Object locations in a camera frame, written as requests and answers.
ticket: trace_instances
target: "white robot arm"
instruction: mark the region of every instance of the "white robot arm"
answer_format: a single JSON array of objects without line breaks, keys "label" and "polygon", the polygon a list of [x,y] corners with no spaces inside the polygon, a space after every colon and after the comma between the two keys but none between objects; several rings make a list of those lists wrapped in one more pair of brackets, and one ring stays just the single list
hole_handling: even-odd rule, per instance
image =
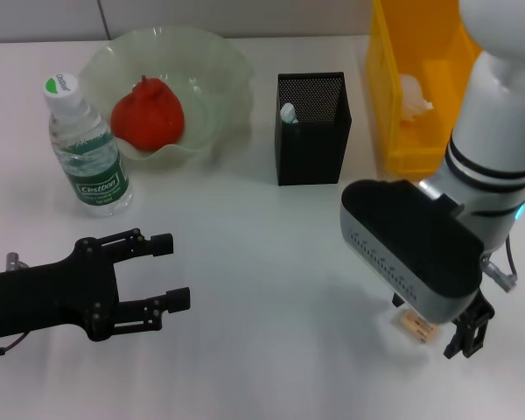
[{"label": "white robot arm", "polygon": [[458,331],[445,355],[482,347],[494,309],[482,272],[505,291],[490,255],[525,205],[525,0],[460,0],[465,27],[484,52],[469,79],[444,161],[418,188],[360,181],[342,195],[346,242],[395,292],[434,323]]}]

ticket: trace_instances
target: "black mesh pen holder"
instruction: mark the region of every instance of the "black mesh pen holder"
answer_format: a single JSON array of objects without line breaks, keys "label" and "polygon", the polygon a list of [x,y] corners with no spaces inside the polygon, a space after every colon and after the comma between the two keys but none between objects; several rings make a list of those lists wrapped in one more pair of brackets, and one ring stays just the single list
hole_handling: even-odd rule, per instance
[{"label": "black mesh pen holder", "polygon": [[[283,122],[291,103],[297,123]],[[276,99],[276,172],[280,186],[336,184],[352,117],[343,73],[279,74]]]}]

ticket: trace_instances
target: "green glass bowl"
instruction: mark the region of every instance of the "green glass bowl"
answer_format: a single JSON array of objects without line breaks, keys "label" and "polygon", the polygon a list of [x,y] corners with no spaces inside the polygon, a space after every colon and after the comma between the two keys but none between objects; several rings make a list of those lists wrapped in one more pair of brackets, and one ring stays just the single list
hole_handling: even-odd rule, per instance
[{"label": "green glass bowl", "polygon": [[226,39],[183,26],[136,30],[110,41],[80,73],[86,99],[110,121],[113,107],[142,79],[158,77],[178,97],[185,132],[176,144],[150,152],[117,139],[133,160],[180,163],[216,144],[234,140],[249,126],[253,70]]}]

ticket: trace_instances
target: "yellow plastic container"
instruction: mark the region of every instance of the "yellow plastic container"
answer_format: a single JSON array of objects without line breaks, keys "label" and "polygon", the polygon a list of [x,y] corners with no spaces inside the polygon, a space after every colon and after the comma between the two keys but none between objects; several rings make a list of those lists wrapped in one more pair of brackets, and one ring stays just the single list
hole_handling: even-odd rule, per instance
[{"label": "yellow plastic container", "polygon": [[[479,54],[458,0],[374,0],[366,72],[387,172],[416,180],[439,167]],[[399,74],[434,105],[414,122],[401,122]]]}]

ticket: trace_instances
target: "white table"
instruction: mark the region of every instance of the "white table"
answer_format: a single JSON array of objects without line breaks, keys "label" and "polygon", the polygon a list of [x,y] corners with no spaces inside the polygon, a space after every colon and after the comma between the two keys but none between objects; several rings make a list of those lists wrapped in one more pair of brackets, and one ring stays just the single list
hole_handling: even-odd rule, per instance
[{"label": "white table", "polygon": [[[57,261],[86,235],[171,232],[175,255],[119,264],[122,299],[189,286],[190,311],[161,332],[89,341],[76,326],[33,332],[0,358],[0,419],[525,419],[525,214],[514,228],[518,289],[485,348],[448,361],[452,325],[419,346],[393,321],[391,292],[342,241],[340,193],[375,176],[360,58],[366,38],[245,39],[255,67],[252,139],[217,165],[130,167],[132,207],[90,219],[53,153],[41,98],[102,42],[0,45],[0,271],[7,252]],[[339,185],[278,187],[278,73],[343,71],[353,116]],[[496,261],[506,267],[500,252]],[[1,339],[0,345],[11,342]]]}]

